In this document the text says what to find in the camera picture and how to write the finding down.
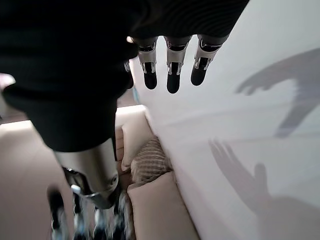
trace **patterned pillow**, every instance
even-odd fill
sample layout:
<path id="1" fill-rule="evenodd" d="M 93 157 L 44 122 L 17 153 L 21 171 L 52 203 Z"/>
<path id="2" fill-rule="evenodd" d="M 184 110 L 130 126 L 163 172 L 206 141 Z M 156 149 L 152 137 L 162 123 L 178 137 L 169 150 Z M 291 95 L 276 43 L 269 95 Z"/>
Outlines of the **patterned pillow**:
<path id="1" fill-rule="evenodd" d="M 131 175 L 134 183 L 146 181 L 170 170 L 170 161 L 157 136 L 152 137 L 142 146 L 131 163 Z"/>

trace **silver metal forearm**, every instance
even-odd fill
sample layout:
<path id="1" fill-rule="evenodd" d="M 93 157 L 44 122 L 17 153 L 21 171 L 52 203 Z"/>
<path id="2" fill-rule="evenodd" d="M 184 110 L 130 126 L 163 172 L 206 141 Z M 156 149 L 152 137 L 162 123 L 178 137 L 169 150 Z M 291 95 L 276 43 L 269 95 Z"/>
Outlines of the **silver metal forearm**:
<path id="1" fill-rule="evenodd" d="M 118 172 L 112 139 L 78 152 L 54 152 L 72 191 L 86 197 L 100 209 L 111 208 Z"/>

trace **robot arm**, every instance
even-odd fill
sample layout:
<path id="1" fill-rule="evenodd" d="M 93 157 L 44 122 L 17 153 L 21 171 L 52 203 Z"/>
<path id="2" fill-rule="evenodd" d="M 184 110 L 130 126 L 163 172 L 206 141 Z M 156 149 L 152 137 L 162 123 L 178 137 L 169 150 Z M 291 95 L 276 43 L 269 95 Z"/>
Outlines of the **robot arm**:
<path id="1" fill-rule="evenodd" d="M 3 95 L 27 114 L 54 151 L 72 190 L 110 208 L 119 195 L 117 98 L 133 83 L 128 60 L 139 56 L 145 85 L 154 89 L 156 43 L 166 36 L 167 88 L 175 93 L 188 42 L 199 34 L 191 76 L 199 85 L 247 3 L 2 1 L 0 73 L 16 80 Z"/>

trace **cushion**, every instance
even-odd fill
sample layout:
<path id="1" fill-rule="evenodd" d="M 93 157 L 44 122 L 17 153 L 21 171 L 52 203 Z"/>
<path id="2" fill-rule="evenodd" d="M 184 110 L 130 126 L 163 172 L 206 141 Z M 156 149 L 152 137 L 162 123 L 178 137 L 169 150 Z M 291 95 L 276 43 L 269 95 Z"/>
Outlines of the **cushion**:
<path id="1" fill-rule="evenodd" d="M 169 159 L 166 157 L 157 136 L 152 137 L 137 153 L 131 163 L 134 183 L 143 182 L 152 176 L 169 172 Z"/>
<path id="2" fill-rule="evenodd" d="M 154 136 L 147 122 L 144 112 L 139 112 L 132 119 L 122 125 L 124 154 L 121 168 L 130 169 L 131 162 L 139 149 Z"/>
<path id="3" fill-rule="evenodd" d="M 117 161 L 122 161 L 124 152 L 124 132 L 122 131 L 122 127 L 117 127 L 115 129 L 115 153 Z"/>
<path id="4" fill-rule="evenodd" d="M 136 239 L 199 240 L 173 172 L 128 190 Z"/>

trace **sofa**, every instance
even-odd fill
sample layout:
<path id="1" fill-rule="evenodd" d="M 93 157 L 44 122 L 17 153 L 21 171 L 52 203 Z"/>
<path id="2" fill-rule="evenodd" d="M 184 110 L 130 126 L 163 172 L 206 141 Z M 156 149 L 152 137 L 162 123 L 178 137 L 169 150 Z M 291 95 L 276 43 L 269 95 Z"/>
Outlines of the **sofa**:
<path id="1" fill-rule="evenodd" d="M 128 196 L 125 225 L 134 228 L 126 239 L 198 240 L 170 160 L 145 113 L 141 108 L 116 116 L 116 165 Z"/>

